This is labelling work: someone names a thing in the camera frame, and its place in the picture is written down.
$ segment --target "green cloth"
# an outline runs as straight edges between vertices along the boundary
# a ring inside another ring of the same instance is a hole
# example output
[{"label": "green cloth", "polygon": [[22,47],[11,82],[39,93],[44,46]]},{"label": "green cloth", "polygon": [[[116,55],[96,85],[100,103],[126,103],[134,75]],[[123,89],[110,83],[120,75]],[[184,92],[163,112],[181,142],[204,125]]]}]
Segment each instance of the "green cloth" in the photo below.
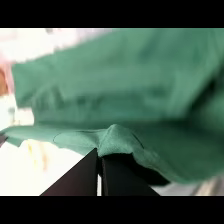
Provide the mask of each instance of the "green cloth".
[{"label": "green cloth", "polygon": [[35,125],[2,133],[206,180],[224,172],[223,60],[224,29],[116,30],[15,65],[17,104],[32,107]]}]

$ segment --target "green fabric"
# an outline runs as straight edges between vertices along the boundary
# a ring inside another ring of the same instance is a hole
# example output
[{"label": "green fabric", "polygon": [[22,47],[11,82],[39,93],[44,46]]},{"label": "green fabric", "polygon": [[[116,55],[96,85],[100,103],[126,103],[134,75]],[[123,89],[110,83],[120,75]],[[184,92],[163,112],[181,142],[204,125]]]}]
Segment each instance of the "green fabric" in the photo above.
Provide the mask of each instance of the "green fabric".
[{"label": "green fabric", "polygon": [[121,29],[13,67],[37,139],[136,162],[180,183],[224,172],[224,29]]}]

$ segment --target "green garment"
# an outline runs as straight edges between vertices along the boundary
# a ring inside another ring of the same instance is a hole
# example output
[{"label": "green garment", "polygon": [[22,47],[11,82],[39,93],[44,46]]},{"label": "green garment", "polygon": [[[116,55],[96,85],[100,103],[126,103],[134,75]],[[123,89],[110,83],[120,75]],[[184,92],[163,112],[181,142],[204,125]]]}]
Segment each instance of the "green garment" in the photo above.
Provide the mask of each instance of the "green garment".
[{"label": "green garment", "polygon": [[52,142],[81,154],[132,153],[170,181],[224,172],[224,29],[121,29],[12,72],[35,125],[14,144]]}]

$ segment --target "green shirt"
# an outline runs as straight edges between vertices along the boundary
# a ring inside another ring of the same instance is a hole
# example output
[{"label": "green shirt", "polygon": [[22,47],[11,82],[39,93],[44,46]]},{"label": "green shirt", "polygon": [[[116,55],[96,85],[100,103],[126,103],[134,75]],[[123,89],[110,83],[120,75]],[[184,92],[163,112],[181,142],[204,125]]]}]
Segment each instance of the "green shirt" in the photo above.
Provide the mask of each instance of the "green shirt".
[{"label": "green shirt", "polygon": [[34,126],[2,131],[83,155],[133,154],[170,181],[224,172],[224,29],[121,29],[17,64]]}]

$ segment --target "person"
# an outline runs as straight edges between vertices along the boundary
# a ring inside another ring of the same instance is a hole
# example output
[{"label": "person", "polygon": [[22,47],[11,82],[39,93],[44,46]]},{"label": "person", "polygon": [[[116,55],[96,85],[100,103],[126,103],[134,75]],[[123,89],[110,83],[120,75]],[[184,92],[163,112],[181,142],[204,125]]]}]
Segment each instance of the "person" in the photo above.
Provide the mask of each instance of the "person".
[{"label": "person", "polygon": [[32,108],[35,124],[1,134],[130,154],[172,182],[221,175],[223,38],[216,28],[120,29],[13,65],[17,105]]}]

